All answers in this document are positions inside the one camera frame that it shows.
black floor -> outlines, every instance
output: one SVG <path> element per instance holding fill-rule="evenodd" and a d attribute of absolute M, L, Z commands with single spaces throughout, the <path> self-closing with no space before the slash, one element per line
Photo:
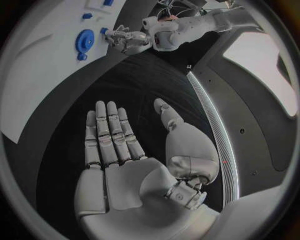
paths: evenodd
<path fill-rule="evenodd" d="M 213 139 L 212 131 L 192 86 L 183 73 L 152 53 L 131 56 L 95 82 L 74 103 L 55 130 L 40 166 L 37 210 L 70 239 L 85 239 L 74 215 L 74 192 L 84 169 L 86 113 L 98 100 L 124 107 L 146 155 L 165 162 L 167 131 L 153 101 L 162 98 L 189 124 Z M 222 209 L 222 179 L 207 186 L 206 204 Z"/>

robotic arm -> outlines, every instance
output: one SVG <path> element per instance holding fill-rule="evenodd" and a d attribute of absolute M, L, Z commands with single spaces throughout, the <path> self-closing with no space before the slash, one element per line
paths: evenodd
<path fill-rule="evenodd" d="M 143 19 L 146 33 L 129 32 L 129 28 L 119 26 L 117 30 L 103 31 L 108 43 L 126 55 L 141 53 L 151 47 L 159 52 L 178 49 L 183 43 L 200 39 L 205 33 L 225 32 L 233 28 L 259 27 L 242 7 L 227 11 L 212 10 L 206 15 L 182 17 L 159 21 L 156 16 Z"/>

robotic hand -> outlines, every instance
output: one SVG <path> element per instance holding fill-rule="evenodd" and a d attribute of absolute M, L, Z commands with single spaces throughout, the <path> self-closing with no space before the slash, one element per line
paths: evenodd
<path fill-rule="evenodd" d="M 259 26 L 254 19 L 238 6 L 227 11 L 212 10 L 206 15 L 165 18 L 159 21 L 156 16 L 143 19 L 146 33 L 129 32 L 119 26 L 116 31 L 106 30 L 104 35 L 109 44 L 126 55 L 141 53 L 151 47 L 156 51 L 170 52 L 183 43 L 200 39 L 205 33 L 225 32 L 232 28 Z"/>
<path fill-rule="evenodd" d="M 124 108 L 98 101 L 87 114 L 86 169 L 74 205 L 92 240 L 199 239 L 219 214 L 200 192 L 219 172 L 214 144 L 162 99 L 154 109 L 169 131 L 166 166 L 145 156 Z"/>

blue gear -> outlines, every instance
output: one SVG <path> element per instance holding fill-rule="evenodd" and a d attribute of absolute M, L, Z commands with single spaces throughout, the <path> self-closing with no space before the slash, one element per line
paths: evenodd
<path fill-rule="evenodd" d="M 95 36 L 92 30 L 85 29 L 81 31 L 75 41 L 76 50 L 79 52 L 78 55 L 83 56 L 84 53 L 89 51 L 93 46 L 94 41 L 95 41 Z"/>

white panel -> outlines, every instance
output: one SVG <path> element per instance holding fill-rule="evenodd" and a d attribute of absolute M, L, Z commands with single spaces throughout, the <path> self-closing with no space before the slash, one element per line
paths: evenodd
<path fill-rule="evenodd" d="M 1 130 L 8 138 L 17 143 L 34 110 L 58 84 L 106 55 L 108 44 L 100 30 L 114 27 L 125 1 L 103 6 L 104 0 L 64 0 L 22 34 L 23 42 L 8 67 L 1 105 Z M 82 19 L 84 13 L 93 17 Z M 79 61 L 75 40 L 84 29 L 93 30 L 95 41 L 87 60 Z M 56 109 L 49 111 L 56 114 Z"/>
<path fill-rule="evenodd" d="M 248 70 L 277 98 L 289 116 L 298 111 L 294 89 L 277 68 L 279 49 L 264 33 L 245 32 L 226 50 L 224 57 Z"/>

